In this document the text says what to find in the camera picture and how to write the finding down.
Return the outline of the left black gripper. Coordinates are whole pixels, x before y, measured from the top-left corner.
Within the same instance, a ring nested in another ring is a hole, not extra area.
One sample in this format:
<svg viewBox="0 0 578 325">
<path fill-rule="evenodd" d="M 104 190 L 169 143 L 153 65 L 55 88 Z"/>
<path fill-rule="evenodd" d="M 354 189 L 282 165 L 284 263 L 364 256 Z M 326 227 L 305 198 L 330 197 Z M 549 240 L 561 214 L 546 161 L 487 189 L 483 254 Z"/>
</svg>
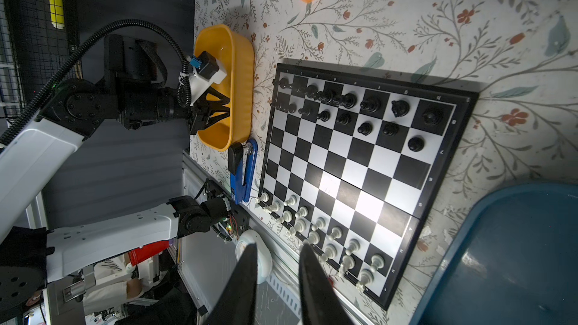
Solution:
<svg viewBox="0 0 578 325">
<path fill-rule="evenodd" d="M 187 125 L 190 135 L 208 129 L 221 120 L 230 117 L 230 99 L 209 87 L 188 109 Z"/>
</svg>

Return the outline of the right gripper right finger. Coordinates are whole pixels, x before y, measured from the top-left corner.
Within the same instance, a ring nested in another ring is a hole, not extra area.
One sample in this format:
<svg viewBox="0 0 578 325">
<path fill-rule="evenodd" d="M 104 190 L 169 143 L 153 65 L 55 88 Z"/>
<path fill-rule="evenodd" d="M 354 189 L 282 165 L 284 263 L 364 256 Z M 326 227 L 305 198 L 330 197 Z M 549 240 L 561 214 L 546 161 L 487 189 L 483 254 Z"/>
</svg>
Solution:
<svg viewBox="0 0 578 325">
<path fill-rule="evenodd" d="M 300 251 L 298 278 L 303 324 L 352 325 L 308 243 Z"/>
</svg>

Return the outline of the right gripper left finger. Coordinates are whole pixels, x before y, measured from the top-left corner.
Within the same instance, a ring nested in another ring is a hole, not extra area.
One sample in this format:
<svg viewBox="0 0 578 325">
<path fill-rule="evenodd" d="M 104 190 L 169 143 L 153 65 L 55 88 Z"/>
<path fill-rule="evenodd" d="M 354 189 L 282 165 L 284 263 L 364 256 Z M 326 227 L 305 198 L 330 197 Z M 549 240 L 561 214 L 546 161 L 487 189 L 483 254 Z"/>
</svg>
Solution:
<svg viewBox="0 0 578 325">
<path fill-rule="evenodd" d="M 245 248 L 216 306 L 204 324 L 254 324 L 257 245 Z"/>
</svg>

